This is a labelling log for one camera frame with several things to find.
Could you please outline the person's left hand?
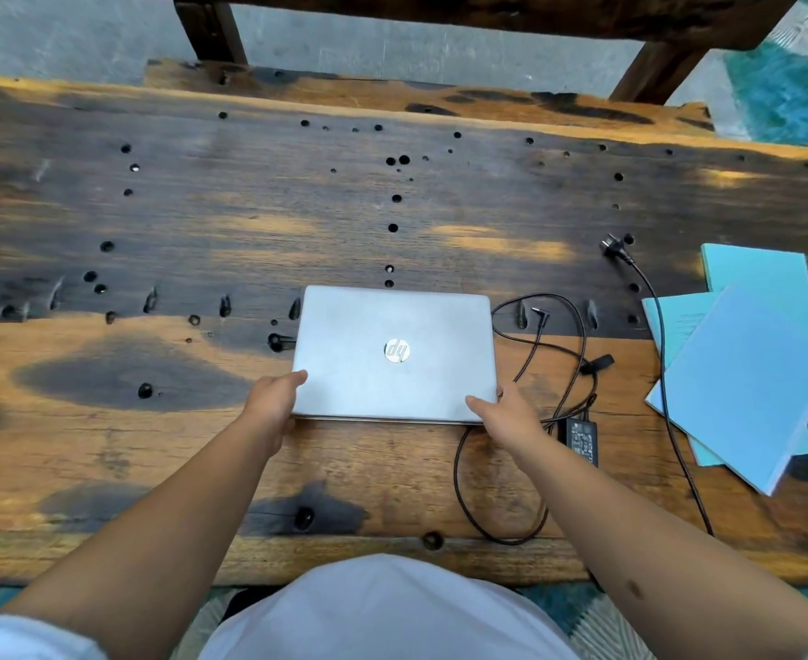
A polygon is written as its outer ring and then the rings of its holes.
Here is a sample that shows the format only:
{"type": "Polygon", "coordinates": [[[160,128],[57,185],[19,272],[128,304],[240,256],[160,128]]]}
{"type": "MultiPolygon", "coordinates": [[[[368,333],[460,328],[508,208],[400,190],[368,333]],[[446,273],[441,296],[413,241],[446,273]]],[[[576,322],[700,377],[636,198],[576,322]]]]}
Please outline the person's left hand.
{"type": "Polygon", "coordinates": [[[257,380],[244,403],[240,421],[249,434],[256,437],[266,458],[278,453],[283,438],[295,427],[292,416],[296,399],[279,399],[267,395],[265,379],[257,380]]]}

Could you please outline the person's right hand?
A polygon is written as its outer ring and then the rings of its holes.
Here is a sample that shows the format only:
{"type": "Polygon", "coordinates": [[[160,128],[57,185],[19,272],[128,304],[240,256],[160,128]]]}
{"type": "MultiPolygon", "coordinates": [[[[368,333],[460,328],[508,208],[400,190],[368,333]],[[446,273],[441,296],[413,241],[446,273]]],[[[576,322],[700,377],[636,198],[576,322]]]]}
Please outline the person's right hand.
{"type": "Polygon", "coordinates": [[[521,395],[516,383],[498,388],[498,400],[508,404],[507,416],[496,424],[483,424],[489,436],[519,464],[540,457],[550,446],[536,411],[521,395]]]}

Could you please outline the silver laptop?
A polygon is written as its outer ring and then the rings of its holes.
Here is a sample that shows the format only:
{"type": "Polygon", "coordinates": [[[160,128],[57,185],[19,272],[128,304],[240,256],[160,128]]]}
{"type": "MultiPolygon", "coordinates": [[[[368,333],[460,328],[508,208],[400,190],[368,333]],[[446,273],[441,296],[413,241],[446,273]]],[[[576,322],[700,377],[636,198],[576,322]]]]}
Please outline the silver laptop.
{"type": "Polygon", "coordinates": [[[466,402],[497,400],[488,297],[311,285],[293,369],[305,418],[478,425],[466,402]]]}

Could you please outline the person's left forearm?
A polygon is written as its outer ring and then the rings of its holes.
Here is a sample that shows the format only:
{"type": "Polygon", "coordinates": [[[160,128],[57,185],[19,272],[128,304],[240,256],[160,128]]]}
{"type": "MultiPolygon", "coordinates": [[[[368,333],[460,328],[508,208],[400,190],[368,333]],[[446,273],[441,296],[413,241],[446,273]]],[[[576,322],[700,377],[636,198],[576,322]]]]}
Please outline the person's left forearm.
{"type": "Polygon", "coordinates": [[[243,412],[177,472],[7,603],[2,614],[165,660],[186,632],[294,425],[243,412]]]}

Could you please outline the person's right forearm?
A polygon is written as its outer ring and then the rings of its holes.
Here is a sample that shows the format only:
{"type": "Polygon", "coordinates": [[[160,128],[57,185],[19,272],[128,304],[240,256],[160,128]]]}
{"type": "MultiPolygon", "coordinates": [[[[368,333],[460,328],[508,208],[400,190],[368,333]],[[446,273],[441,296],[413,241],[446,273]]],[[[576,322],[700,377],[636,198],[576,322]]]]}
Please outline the person's right forearm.
{"type": "Polygon", "coordinates": [[[796,589],[541,432],[506,448],[657,658],[808,660],[796,589]]]}

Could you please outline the black power adapter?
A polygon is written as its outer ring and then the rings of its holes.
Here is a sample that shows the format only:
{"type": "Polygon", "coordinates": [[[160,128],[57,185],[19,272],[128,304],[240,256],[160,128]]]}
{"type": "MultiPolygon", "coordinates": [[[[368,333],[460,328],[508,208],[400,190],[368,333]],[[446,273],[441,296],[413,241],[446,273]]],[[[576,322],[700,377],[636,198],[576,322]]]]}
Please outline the black power adapter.
{"type": "Polygon", "coordinates": [[[570,417],[564,421],[564,443],[574,453],[598,467],[598,427],[583,417],[570,417]]]}

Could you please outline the thin light blue notebook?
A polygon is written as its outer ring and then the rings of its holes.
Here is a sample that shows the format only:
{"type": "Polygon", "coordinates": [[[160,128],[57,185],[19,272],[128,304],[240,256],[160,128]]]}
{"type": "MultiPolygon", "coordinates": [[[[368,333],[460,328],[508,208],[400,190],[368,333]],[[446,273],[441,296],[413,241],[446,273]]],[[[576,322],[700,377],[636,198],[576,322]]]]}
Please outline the thin light blue notebook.
{"type": "MultiPolygon", "coordinates": [[[[664,321],[663,327],[660,324],[659,310],[654,299],[642,299],[646,322],[649,325],[659,354],[662,349],[661,341],[664,341],[664,353],[662,356],[664,369],[671,365],[682,346],[695,331],[697,325],[703,320],[721,293],[721,291],[710,291],[700,294],[660,298],[660,316],[664,321]]],[[[691,435],[687,437],[687,440],[698,466],[722,466],[724,464],[724,461],[720,460],[691,435]]],[[[793,455],[795,457],[808,456],[808,429],[804,429],[800,433],[793,455]]]]}

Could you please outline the person's white shirt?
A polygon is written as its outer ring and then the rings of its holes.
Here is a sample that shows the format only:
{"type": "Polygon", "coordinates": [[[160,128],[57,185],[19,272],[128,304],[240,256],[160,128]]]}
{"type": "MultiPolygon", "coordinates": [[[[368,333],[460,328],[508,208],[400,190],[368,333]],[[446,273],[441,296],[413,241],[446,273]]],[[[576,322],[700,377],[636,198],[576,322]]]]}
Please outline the person's white shirt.
{"type": "MultiPolygon", "coordinates": [[[[177,646],[208,588],[160,560],[131,575],[111,561],[46,574],[18,612],[0,612],[0,660],[123,660],[177,646]]],[[[369,555],[317,567],[215,625],[198,660],[579,660],[585,615],[568,636],[532,600],[422,561],[369,555]]]]}

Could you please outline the large light blue notebook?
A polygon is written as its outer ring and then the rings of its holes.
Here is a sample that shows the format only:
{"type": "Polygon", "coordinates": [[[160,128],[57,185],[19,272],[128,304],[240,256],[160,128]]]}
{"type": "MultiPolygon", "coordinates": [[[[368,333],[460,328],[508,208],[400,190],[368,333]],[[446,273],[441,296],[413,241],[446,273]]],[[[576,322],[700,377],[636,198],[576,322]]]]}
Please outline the large light blue notebook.
{"type": "Polygon", "coordinates": [[[750,289],[727,287],[645,402],[772,496],[808,427],[808,335],[750,289]]]}

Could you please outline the teal notebook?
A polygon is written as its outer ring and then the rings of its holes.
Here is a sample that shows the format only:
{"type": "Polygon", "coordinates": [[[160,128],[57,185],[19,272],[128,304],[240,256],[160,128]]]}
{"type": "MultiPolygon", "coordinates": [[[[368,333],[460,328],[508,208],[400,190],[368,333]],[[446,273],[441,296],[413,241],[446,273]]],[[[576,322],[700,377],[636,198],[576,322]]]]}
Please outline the teal notebook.
{"type": "Polygon", "coordinates": [[[701,254],[709,291],[722,291],[730,285],[744,287],[786,314],[808,335],[805,254],[720,243],[704,243],[701,254]]]}

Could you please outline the dark wooden bench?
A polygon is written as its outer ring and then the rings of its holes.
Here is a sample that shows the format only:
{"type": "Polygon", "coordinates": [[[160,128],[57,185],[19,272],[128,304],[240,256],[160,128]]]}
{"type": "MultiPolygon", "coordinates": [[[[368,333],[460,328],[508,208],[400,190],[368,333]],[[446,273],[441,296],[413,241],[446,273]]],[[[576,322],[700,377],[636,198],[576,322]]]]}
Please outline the dark wooden bench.
{"type": "Polygon", "coordinates": [[[714,136],[703,104],[666,102],[713,49],[756,48],[799,0],[171,0],[196,63],[150,60],[148,87],[484,121],[714,136]],[[258,67],[233,5],[591,40],[639,40],[612,94],[526,92],[258,67]]]}

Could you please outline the teal patterned rug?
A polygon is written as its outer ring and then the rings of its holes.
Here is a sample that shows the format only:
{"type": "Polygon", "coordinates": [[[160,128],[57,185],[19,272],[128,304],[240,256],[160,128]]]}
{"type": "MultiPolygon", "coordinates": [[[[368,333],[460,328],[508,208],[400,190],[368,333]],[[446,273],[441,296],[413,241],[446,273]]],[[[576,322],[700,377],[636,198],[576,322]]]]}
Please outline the teal patterned rug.
{"type": "Polygon", "coordinates": [[[724,52],[742,126],[761,143],[808,146],[808,0],[799,0],[759,44],[724,52]]]}

